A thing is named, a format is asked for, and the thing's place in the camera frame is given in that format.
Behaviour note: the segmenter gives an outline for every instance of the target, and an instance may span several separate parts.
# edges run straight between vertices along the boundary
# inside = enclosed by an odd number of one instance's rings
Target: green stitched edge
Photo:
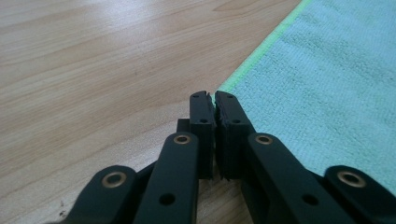
[[[283,20],[275,30],[269,34],[264,41],[245,59],[244,62],[231,74],[231,76],[220,85],[220,91],[230,91],[248,73],[248,71],[262,58],[271,46],[283,35],[294,20],[300,15],[303,9],[312,0],[303,0],[290,14]]]

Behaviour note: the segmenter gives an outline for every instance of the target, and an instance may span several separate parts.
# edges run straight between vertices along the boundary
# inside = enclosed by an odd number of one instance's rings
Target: wooden table
[[[101,169],[155,161],[297,0],[2,0],[0,223],[61,220]],[[198,223],[251,222],[238,181],[201,181]]]

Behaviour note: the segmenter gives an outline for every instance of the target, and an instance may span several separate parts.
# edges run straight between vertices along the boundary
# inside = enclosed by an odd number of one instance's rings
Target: light blue towel
[[[219,89],[307,169],[396,195],[396,1],[303,1]]]

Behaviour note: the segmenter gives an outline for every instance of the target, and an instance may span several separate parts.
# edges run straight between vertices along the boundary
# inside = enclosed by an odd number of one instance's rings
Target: black plastic part
[[[105,187],[103,179],[115,172],[125,174],[126,179],[117,187]],[[136,180],[136,172],[125,166],[110,166],[98,172],[79,194],[67,218],[60,223],[115,224],[131,221],[134,212],[130,209],[134,209],[137,198]]]
[[[248,135],[255,133],[253,125],[236,97],[217,91],[216,98],[216,162],[221,177],[239,179],[242,177],[242,151]]]
[[[215,150],[215,109],[210,94],[198,91],[190,96],[190,132],[199,139],[198,176],[213,178]]]
[[[137,204],[140,203],[140,199],[143,197],[143,194],[146,191],[146,187],[148,185],[149,179],[151,178],[152,171],[154,170],[155,163],[146,166],[141,171],[137,172],[137,195],[139,195],[139,201]]]
[[[191,133],[166,138],[134,223],[195,223],[198,139]]]
[[[253,223],[265,223],[268,219],[270,201],[260,184],[242,180],[241,191]]]
[[[395,196],[364,172],[334,166],[327,169],[324,180],[333,197],[358,223],[396,223]]]
[[[354,223],[277,138],[253,133],[248,145],[246,158],[269,199],[265,223]]]
[[[177,133],[190,132],[190,120],[189,119],[178,119],[177,120]]]

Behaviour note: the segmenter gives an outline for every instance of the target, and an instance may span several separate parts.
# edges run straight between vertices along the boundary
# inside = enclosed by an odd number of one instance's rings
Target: tabletop surface
[[[297,0],[3,0],[0,223],[64,218],[92,176],[158,158]],[[201,180],[198,223],[249,223],[238,181]]]

